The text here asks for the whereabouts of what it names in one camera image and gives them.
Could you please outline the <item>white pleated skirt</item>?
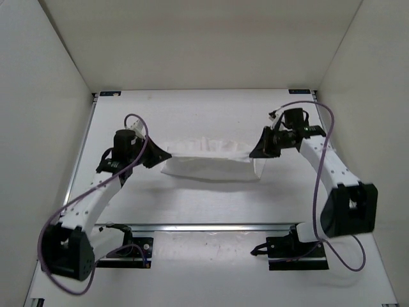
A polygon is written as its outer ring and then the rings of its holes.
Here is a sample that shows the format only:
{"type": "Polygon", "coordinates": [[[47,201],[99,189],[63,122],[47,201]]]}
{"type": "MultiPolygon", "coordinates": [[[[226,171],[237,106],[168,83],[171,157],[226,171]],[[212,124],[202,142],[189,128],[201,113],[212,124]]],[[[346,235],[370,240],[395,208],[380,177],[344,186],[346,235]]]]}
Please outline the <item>white pleated skirt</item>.
{"type": "Polygon", "coordinates": [[[161,172],[174,177],[210,181],[256,181],[261,178],[266,160],[249,157],[252,147],[232,140],[206,137],[167,143],[172,155],[161,172]]]}

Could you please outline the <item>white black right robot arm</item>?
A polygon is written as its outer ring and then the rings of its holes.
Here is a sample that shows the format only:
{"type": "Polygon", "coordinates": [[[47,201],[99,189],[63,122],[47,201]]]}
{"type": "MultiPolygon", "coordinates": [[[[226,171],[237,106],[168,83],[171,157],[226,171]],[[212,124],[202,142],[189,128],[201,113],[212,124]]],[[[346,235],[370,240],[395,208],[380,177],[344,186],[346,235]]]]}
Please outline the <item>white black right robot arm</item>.
{"type": "Polygon", "coordinates": [[[270,119],[272,126],[263,129],[249,156],[273,159],[283,149],[296,149],[316,171],[316,184],[322,184],[328,196],[318,212],[318,193],[313,192],[313,220],[293,225],[275,249],[296,257],[325,239],[373,232],[378,201],[374,184],[363,183],[346,167],[329,145],[327,133],[310,125],[309,113],[302,108],[273,111],[270,119]]]}

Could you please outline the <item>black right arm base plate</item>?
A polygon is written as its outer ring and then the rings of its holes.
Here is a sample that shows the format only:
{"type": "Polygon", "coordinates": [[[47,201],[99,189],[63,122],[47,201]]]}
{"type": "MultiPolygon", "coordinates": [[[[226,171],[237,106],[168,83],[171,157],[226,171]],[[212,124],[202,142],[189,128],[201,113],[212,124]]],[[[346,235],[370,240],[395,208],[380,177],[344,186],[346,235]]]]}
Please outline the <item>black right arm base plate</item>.
{"type": "Polygon", "coordinates": [[[251,251],[252,256],[266,255],[270,271],[326,271],[325,249],[319,242],[299,242],[290,234],[267,237],[251,251]]]}

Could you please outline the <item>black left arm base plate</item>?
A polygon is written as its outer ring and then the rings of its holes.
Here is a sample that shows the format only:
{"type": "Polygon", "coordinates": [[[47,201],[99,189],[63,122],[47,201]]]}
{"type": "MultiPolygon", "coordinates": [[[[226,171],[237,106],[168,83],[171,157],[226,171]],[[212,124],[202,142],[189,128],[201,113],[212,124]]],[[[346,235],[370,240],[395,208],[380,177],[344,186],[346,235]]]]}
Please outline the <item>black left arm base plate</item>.
{"type": "Polygon", "coordinates": [[[96,266],[116,269],[149,269],[154,238],[125,224],[99,226],[91,234],[96,266]]]}

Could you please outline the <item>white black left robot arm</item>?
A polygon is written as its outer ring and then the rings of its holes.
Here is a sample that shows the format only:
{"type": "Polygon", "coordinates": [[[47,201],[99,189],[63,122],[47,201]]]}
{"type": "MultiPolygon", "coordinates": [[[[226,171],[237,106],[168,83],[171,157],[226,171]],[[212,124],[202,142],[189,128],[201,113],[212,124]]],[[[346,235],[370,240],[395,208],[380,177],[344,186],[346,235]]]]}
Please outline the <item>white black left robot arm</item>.
{"type": "Polygon", "coordinates": [[[111,199],[139,165],[151,169],[161,163],[169,167],[180,161],[199,161],[204,180],[246,182],[260,179],[264,158],[253,158],[248,151],[210,152],[203,155],[169,153],[147,134],[134,128],[117,130],[113,146],[100,159],[91,187],[49,218],[38,238],[38,261],[48,277],[63,276],[78,281],[93,278],[96,256],[110,252],[91,232],[111,199]]]}

